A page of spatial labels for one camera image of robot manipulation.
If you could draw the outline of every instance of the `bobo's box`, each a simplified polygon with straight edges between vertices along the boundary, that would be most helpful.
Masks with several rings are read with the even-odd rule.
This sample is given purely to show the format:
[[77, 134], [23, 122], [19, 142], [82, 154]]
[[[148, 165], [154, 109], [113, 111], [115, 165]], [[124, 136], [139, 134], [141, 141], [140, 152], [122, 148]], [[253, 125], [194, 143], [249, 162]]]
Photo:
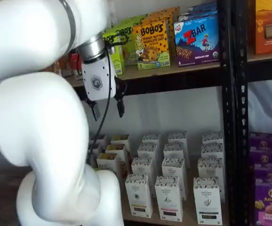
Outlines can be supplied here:
[[167, 159], [165, 158], [162, 163], [163, 176], [178, 177], [180, 180], [181, 197], [183, 200], [187, 199], [187, 174], [185, 170], [184, 159]]
[[254, 177], [262, 179], [272, 179], [272, 163], [255, 164], [254, 165]]
[[272, 53], [272, 1], [256, 0], [256, 54]]
[[157, 177], [155, 184], [160, 218], [182, 222], [183, 206], [178, 177]]
[[219, 60], [217, 14], [175, 23], [174, 33], [179, 66]]
[[170, 66], [168, 19], [134, 26], [138, 69]]
[[193, 178], [199, 225], [222, 225], [220, 189], [216, 178]]
[[272, 226], [272, 179], [255, 179], [255, 225]]
[[132, 215], [151, 218], [153, 208], [151, 205], [148, 176], [144, 174], [130, 174], [125, 181], [125, 187]]
[[250, 147], [261, 149], [272, 148], [272, 134], [271, 133], [250, 133], [249, 134]]

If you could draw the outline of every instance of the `white tea box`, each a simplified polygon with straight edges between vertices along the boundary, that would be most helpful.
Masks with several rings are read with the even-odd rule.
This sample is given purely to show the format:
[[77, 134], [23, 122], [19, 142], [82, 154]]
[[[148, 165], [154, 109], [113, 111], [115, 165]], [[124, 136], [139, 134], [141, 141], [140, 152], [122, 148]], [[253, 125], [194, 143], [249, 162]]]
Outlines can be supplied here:
[[97, 165], [100, 170], [110, 170], [114, 172], [119, 180], [120, 186], [123, 185], [121, 177], [121, 171], [119, 166], [119, 160], [117, 154], [114, 153], [102, 153], [97, 158]]
[[148, 176], [145, 174], [129, 174], [125, 181], [128, 201], [133, 216], [151, 218], [153, 208], [148, 185]]
[[139, 158], [152, 158], [156, 175], [161, 175], [161, 159], [155, 143], [142, 143], [137, 152]]
[[113, 136], [111, 140], [112, 145], [125, 145], [130, 164], [132, 163], [131, 139], [130, 135]]
[[186, 200], [188, 196], [187, 174], [185, 170], [184, 159], [167, 159], [162, 162], [163, 176], [178, 177], [180, 180], [180, 191], [182, 200]]
[[199, 225], [223, 225], [220, 189], [216, 178], [193, 178]]
[[115, 153], [117, 154], [122, 178], [126, 178], [128, 174], [132, 173], [130, 164], [128, 161], [127, 150], [125, 145], [108, 145], [106, 153]]
[[204, 145], [210, 144], [212, 142], [224, 144], [224, 139], [221, 132], [204, 133], [202, 135], [202, 142]]
[[101, 145], [99, 143], [96, 143], [93, 147], [93, 154], [94, 154], [95, 158], [98, 158], [101, 153], [102, 153]]
[[154, 171], [153, 159], [152, 158], [134, 158], [132, 161], [132, 173], [148, 175], [150, 193], [153, 197], [155, 197], [156, 196], [156, 192], [155, 192], [156, 174]]
[[155, 184], [160, 218], [162, 220], [183, 220], [183, 206], [178, 177], [157, 177]]
[[160, 156], [160, 164], [163, 159], [163, 147], [161, 147], [161, 134], [160, 133], [147, 133], [142, 138], [142, 143], [155, 143], [157, 145], [157, 152]]
[[188, 155], [188, 146], [187, 146], [187, 132], [181, 131], [181, 132], [170, 132], [168, 135], [168, 142], [181, 142], [183, 144], [183, 153], [184, 153], [184, 159], [185, 159], [185, 166], [186, 168], [190, 167], [190, 160]]
[[183, 144], [181, 142], [172, 142], [164, 146], [164, 158], [184, 159]]
[[[89, 144], [92, 145], [94, 143], [94, 137], [91, 138], [91, 140], [89, 141]], [[106, 135], [99, 135], [97, 138], [96, 143], [101, 145], [101, 148], [103, 150], [106, 150], [108, 142], [107, 142], [107, 136]]]
[[225, 182], [222, 159], [198, 159], [198, 174], [200, 178], [218, 178], [221, 201], [225, 202]]

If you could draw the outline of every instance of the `shelf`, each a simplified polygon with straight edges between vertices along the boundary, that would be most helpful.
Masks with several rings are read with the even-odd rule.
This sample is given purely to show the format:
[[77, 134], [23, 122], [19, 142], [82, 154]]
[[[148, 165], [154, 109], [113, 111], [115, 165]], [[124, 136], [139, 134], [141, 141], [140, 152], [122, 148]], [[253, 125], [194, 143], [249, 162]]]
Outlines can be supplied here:
[[[193, 194], [193, 178], [198, 176], [197, 170], [197, 161], [192, 161], [191, 165], [193, 166], [187, 172], [188, 178], [188, 198], [185, 202], [183, 202], [183, 221], [182, 222], [174, 222], [161, 220], [159, 215], [159, 209], [157, 205], [157, 200], [153, 199], [153, 214], [151, 218], [141, 218], [135, 217], [131, 214], [131, 208], [128, 203], [128, 198], [126, 193], [122, 194], [122, 210], [123, 210], [123, 218], [127, 221], [136, 221], [136, 222], [144, 222], [148, 224], [154, 225], [166, 225], [166, 226], [198, 226], [197, 214], [196, 214], [196, 206], [194, 202], [194, 194]], [[229, 211], [228, 204], [222, 204], [222, 216], [223, 216], [223, 226], [229, 225]]]
[[[178, 67], [174, 62], [170, 67], [143, 71], [139, 71], [137, 66], [131, 66], [126, 67], [125, 73], [119, 78], [127, 83], [126, 96], [222, 85], [219, 63]], [[76, 81], [73, 76], [66, 80], [84, 99], [86, 92], [83, 81]]]
[[272, 54], [254, 55], [247, 50], [246, 79], [248, 82], [272, 80]]

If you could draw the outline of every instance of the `wall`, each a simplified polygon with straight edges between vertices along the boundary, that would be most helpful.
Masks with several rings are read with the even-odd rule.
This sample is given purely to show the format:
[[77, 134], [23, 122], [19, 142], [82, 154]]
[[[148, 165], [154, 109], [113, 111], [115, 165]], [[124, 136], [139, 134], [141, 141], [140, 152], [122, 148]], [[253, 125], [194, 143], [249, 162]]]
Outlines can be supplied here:
[[[135, 151], [145, 132], [161, 132], [164, 140], [169, 131], [186, 130], [190, 154], [200, 155], [202, 133], [219, 131], [222, 127], [220, 90], [204, 88], [128, 96], [124, 98], [122, 119], [116, 101], [112, 99], [101, 133], [110, 136], [130, 134]], [[95, 122], [91, 109], [84, 106], [91, 132], [96, 133], [101, 119]], [[101, 115], [105, 106], [105, 100], [99, 102]]]

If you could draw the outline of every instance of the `orange box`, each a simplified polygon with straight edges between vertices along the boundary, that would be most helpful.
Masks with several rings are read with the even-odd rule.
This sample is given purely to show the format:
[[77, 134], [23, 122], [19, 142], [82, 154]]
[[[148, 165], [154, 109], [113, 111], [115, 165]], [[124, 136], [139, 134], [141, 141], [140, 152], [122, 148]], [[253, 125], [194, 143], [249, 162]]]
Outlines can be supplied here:
[[256, 0], [256, 54], [272, 53], [272, 1]]
[[138, 69], [170, 66], [168, 19], [146, 20], [134, 26], [133, 35], [138, 55]]

